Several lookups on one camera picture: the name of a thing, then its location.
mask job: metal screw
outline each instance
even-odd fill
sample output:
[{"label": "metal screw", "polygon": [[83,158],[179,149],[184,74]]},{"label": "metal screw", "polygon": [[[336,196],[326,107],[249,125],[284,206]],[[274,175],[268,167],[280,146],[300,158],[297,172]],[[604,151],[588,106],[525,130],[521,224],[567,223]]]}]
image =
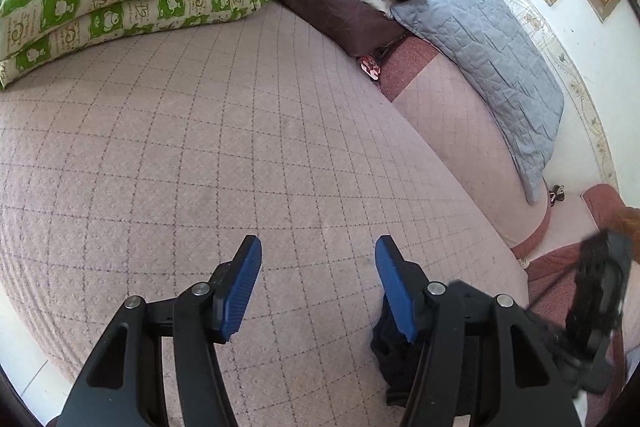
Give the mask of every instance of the metal screw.
[{"label": "metal screw", "polygon": [[124,301],[124,307],[132,310],[133,308],[137,308],[142,304],[142,298],[137,295],[132,295],[127,297],[126,301]]},{"label": "metal screw", "polygon": [[502,306],[503,308],[511,308],[513,306],[513,299],[506,293],[501,293],[500,295],[498,295],[496,300],[498,301],[498,304],[500,304],[500,306]]},{"label": "metal screw", "polygon": [[209,293],[211,286],[209,286],[206,282],[198,282],[193,285],[191,288],[191,292],[194,295],[206,295]]},{"label": "metal screw", "polygon": [[427,291],[431,295],[442,295],[447,291],[447,287],[441,282],[430,282],[427,286]]}]

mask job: grid pattern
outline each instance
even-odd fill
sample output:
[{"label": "grid pattern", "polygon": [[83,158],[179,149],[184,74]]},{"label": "grid pattern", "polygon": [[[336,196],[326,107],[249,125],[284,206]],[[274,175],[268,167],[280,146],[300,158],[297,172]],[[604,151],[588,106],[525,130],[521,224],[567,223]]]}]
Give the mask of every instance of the grid pattern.
[{"label": "grid pattern", "polygon": [[[525,273],[424,140],[274,2],[38,68],[0,96],[0,128],[2,283],[69,377],[127,295],[175,296],[247,233],[263,270],[219,349],[242,426],[398,423],[369,349],[384,233],[432,279],[527,300]],[[177,423],[175,390],[167,401]]]},{"label": "grid pattern", "polygon": [[[453,62],[438,53],[393,104],[442,159],[508,247],[517,247],[536,233],[545,219],[548,198],[529,204],[500,128]],[[542,179],[539,190],[546,194]]]}]

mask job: blue gripper pad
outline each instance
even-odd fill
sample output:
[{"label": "blue gripper pad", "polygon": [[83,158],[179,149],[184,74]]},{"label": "blue gripper pad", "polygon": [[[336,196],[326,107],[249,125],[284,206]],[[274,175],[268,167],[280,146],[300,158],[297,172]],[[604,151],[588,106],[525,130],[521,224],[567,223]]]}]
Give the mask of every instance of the blue gripper pad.
[{"label": "blue gripper pad", "polygon": [[424,305],[429,280],[422,268],[405,261],[390,235],[376,241],[376,268],[398,331],[413,343],[418,335],[415,317]]},{"label": "blue gripper pad", "polygon": [[213,295],[214,313],[222,320],[218,331],[228,341],[237,333],[244,317],[255,280],[262,264],[262,247],[255,235],[247,235],[242,241],[236,256],[231,260],[226,273]]}]

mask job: purple cushion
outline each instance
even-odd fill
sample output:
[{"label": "purple cushion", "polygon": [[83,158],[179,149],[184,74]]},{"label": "purple cushion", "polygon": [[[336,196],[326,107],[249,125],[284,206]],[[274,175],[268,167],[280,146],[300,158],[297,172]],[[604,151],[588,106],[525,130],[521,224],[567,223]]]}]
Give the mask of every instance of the purple cushion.
[{"label": "purple cushion", "polygon": [[405,29],[359,0],[279,0],[351,57],[364,57],[402,38]]}]

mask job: decorative wallpaper border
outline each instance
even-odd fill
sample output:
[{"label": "decorative wallpaper border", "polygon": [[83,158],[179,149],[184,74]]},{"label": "decorative wallpaper border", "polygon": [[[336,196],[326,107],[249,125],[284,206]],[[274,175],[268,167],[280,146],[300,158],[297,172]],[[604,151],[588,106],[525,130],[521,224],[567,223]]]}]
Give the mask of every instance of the decorative wallpaper border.
[{"label": "decorative wallpaper border", "polygon": [[587,131],[602,181],[618,189],[609,143],[584,80],[566,49],[530,0],[504,0],[537,46]]}]

